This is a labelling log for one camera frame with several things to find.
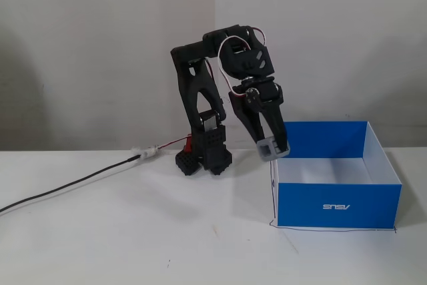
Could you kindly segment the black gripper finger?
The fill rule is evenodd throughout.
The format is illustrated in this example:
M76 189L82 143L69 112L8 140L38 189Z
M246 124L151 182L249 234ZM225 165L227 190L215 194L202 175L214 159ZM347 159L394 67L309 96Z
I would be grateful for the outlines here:
M233 110L255 143L264 139L264 131L258 113L253 112L246 105L239 104L234 105Z
M288 150L288 135L279 106L267 106L263 116L269 125L279 150Z

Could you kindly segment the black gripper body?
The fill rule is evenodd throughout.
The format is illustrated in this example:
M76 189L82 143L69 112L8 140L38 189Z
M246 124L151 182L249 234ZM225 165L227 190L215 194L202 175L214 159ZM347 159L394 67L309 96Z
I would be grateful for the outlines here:
M284 102L282 89L274 79L244 79L239 86L232 89L229 97L234 107L263 111L271 106L280 106Z

